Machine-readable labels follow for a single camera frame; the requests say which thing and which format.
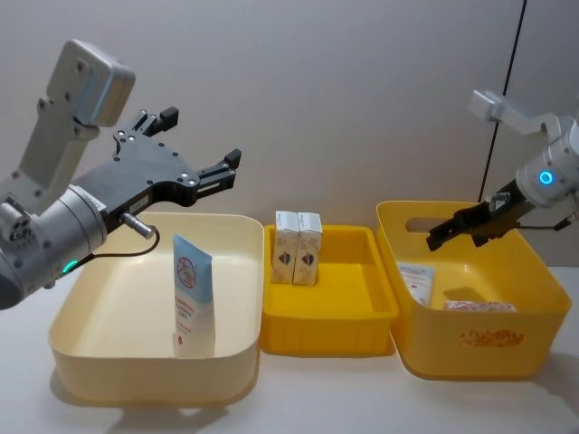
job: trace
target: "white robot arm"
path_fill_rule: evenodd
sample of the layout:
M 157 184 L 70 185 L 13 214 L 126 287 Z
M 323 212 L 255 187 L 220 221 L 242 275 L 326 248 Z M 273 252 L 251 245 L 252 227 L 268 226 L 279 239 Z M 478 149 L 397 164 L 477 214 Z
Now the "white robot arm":
M 37 104 L 38 121 L 18 169 L 0 183 L 0 309 L 89 260 L 122 224 L 149 239 L 159 232 L 136 215 L 153 203 L 191 206 L 233 188 L 241 151 L 203 170 L 192 169 L 154 136 L 175 127 L 178 110 L 140 110 L 114 132 L 112 158 L 74 180 L 99 127 L 117 123 L 135 73 L 94 45 L 69 41 Z M 135 254 L 120 253 L 117 256 Z
M 565 199 L 574 212 L 556 224 L 560 231 L 579 217 L 579 126 L 577 118 L 546 114 L 529 116 L 504 97 L 486 90 L 475 90 L 470 111 L 483 120 L 501 122 L 522 135 L 544 134 L 548 146 L 517 170 L 516 178 L 486 202 L 460 210 L 454 217 L 430 231 L 427 238 L 431 250 L 461 233 L 472 236 L 475 245 L 502 237 L 519 227 L 518 219 L 535 207 L 550 207 Z

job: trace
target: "yellow plastic bin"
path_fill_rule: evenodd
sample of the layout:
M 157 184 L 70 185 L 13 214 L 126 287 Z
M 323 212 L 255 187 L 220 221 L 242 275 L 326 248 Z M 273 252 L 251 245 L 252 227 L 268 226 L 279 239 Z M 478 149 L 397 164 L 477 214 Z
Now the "yellow plastic bin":
M 238 401 L 258 375 L 263 227 L 239 215 L 146 212 L 139 218 L 159 229 L 157 249 L 87 264 L 52 324 L 50 344 L 64 387 L 99 406 Z M 175 356 L 174 233 L 213 256 L 213 357 Z M 120 228 L 99 252 L 149 245 Z
M 313 286 L 271 283 L 275 228 L 265 229 L 261 349 L 296 356 L 371 356 L 393 352 L 398 315 L 374 234 L 358 226 L 323 227 Z
M 460 235 L 431 252 L 421 223 L 474 203 L 384 202 L 378 245 L 401 310 L 393 337 L 405 366 L 422 377 L 526 377 L 539 369 L 571 300 L 518 231 L 476 248 Z M 436 268 L 430 307 L 414 301 L 397 261 Z M 501 301 L 517 312 L 443 311 L 446 299 Z

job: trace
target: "green indicator light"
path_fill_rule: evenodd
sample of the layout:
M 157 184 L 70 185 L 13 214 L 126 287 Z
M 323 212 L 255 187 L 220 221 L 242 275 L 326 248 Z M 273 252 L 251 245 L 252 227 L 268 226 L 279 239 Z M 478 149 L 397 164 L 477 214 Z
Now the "green indicator light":
M 74 267 L 76 264 L 78 264 L 79 262 L 77 260 L 72 260 L 71 262 L 69 262 L 68 264 L 66 264 L 66 267 L 64 267 L 64 269 L 62 269 L 62 274 L 66 274 L 69 272 L 69 270 Z

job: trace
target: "table surface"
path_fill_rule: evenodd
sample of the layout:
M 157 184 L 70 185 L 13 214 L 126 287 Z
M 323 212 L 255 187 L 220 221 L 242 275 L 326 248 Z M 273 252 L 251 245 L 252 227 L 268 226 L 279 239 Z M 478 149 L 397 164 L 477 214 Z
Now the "table surface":
M 397 354 L 299 359 L 264 354 L 255 389 L 223 409 L 82 406 L 62 388 L 48 329 L 78 272 L 0 313 L 0 432 L 579 434 L 579 269 L 552 269 L 574 301 L 533 381 L 433 382 Z

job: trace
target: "red circle logo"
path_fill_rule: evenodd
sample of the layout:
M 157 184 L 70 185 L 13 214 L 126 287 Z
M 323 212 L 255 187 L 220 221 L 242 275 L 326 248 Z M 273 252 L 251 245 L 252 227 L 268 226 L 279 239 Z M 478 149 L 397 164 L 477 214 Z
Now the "red circle logo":
M 195 287 L 195 269 L 189 258 L 179 258 L 177 261 L 177 276 L 187 288 L 193 289 Z

